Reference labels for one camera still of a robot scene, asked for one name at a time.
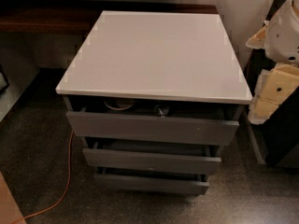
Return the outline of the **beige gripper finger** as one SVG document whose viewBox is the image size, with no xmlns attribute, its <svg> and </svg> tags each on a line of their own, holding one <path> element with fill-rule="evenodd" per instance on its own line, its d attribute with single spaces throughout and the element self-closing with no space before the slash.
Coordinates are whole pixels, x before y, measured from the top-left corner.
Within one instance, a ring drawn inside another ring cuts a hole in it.
<svg viewBox="0 0 299 224">
<path fill-rule="evenodd" d="M 270 71 L 262 70 L 249 105 L 251 124 L 264 124 L 299 87 L 299 67 L 277 63 Z"/>
<path fill-rule="evenodd" d="M 246 46 L 251 49 L 264 49 L 267 28 L 268 25 L 264 25 L 255 35 L 248 39 Z"/>
</svg>

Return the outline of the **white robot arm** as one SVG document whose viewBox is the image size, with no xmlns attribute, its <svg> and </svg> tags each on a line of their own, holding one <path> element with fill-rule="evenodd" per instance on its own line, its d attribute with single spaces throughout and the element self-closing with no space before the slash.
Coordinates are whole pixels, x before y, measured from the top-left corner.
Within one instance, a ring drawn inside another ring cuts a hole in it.
<svg viewBox="0 0 299 224">
<path fill-rule="evenodd" d="M 260 125 L 299 87 L 299 0 L 286 0 L 246 46 L 263 49 L 265 56 L 276 63 L 258 76 L 249 105 L 249 122 Z"/>
</svg>

